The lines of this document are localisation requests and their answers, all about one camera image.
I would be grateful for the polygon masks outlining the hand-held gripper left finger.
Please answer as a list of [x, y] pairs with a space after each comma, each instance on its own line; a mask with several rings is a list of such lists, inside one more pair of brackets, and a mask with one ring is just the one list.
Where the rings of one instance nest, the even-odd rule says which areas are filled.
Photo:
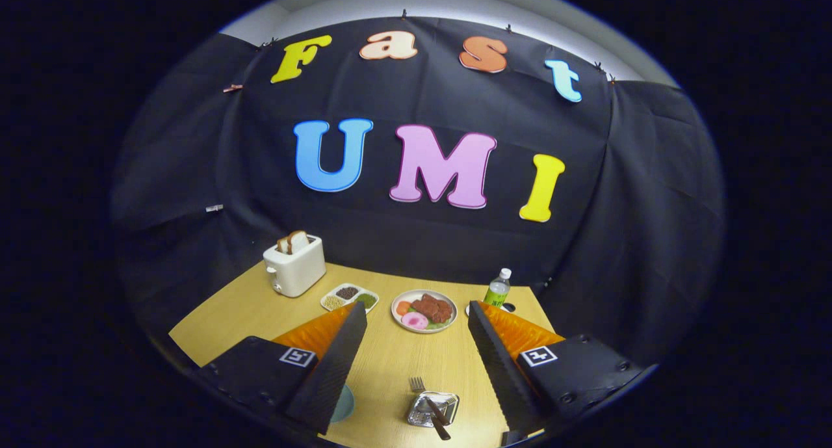
[[353, 302], [274, 339], [241, 339], [195, 377], [264, 424], [324, 435], [366, 329], [365, 304]]

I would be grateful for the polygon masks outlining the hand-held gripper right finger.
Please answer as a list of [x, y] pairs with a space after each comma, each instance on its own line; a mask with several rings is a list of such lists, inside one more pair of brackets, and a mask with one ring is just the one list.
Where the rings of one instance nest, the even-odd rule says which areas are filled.
[[467, 327], [509, 430], [559, 436], [611, 406], [656, 371], [588, 334], [556, 335], [478, 300]]

